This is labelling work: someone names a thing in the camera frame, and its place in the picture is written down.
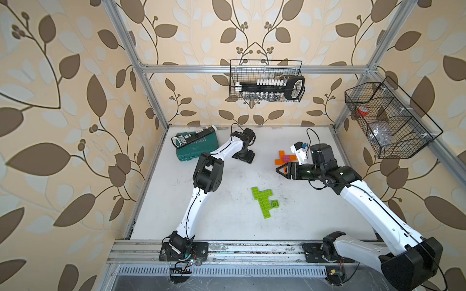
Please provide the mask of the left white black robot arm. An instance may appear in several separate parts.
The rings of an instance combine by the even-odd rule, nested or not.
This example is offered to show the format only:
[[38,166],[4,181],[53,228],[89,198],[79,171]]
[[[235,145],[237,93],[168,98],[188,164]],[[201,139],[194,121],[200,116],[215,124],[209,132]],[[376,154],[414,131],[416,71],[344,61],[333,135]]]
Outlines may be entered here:
[[255,140],[254,131],[246,128],[241,132],[232,132],[228,141],[213,152],[200,155],[192,177],[194,188],[189,206],[178,228],[162,243],[160,261],[187,263],[207,260],[209,244],[194,241],[197,217],[209,194],[220,187],[225,161],[234,158],[252,163],[255,153],[248,147]]

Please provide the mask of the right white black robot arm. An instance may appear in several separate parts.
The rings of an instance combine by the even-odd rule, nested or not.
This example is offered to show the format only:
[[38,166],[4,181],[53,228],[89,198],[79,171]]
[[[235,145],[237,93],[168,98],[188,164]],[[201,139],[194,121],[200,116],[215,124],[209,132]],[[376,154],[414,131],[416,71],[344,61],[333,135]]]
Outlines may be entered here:
[[381,273],[398,291],[412,291],[442,271],[442,244],[425,238],[398,217],[353,168],[339,166],[330,145],[297,142],[291,151],[297,160],[279,166],[277,173],[288,180],[320,181],[349,202],[385,243],[382,247],[335,231],[322,240],[318,252],[322,259],[362,263]]

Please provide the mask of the green tool case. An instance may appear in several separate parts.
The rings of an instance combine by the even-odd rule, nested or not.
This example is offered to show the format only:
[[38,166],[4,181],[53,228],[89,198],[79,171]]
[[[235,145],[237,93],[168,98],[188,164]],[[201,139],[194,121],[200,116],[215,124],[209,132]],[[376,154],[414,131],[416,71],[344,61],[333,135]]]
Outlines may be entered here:
[[215,133],[211,133],[202,139],[182,147],[181,149],[177,149],[176,155],[179,161],[189,161],[199,158],[203,152],[210,153],[218,148],[217,135]]

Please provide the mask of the black socket set in basket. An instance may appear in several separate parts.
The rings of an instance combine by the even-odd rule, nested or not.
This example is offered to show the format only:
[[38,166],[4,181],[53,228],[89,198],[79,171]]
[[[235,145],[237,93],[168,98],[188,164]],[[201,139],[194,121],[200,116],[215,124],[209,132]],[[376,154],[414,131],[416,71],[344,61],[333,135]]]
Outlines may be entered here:
[[259,79],[256,82],[236,82],[233,93],[247,101],[300,102],[305,93],[303,76],[283,79]]

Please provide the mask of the black bit holder on case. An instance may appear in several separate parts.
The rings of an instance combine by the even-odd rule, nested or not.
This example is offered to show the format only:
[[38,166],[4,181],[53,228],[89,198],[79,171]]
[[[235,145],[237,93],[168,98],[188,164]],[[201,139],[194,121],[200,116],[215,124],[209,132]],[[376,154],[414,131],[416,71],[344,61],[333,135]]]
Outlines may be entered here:
[[196,141],[201,140],[207,137],[208,135],[215,133],[216,131],[217,128],[215,126],[210,126],[197,130],[195,132],[179,133],[171,138],[172,145],[176,149],[180,149],[186,145],[195,143]]

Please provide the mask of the clear plastic bag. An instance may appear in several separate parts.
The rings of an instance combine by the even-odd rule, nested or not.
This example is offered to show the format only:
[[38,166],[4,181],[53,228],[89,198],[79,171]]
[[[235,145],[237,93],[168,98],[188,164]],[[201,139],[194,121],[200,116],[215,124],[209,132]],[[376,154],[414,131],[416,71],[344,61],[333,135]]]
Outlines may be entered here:
[[388,121],[375,121],[368,125],[368,140],[376,147],[386,147],[396,143]]

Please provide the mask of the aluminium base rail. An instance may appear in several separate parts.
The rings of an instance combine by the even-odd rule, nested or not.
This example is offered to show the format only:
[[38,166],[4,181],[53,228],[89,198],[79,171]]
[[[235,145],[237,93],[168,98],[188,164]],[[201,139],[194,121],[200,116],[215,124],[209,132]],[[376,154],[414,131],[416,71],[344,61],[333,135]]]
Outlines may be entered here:
[[167,240],[117,240],[107,264],[115,275],[166,276],[173,280],[221,278],[326,278],[332,272],[349,277],[349,258],[329,262],[320,241],[204,241],[185,263],[169,257]]

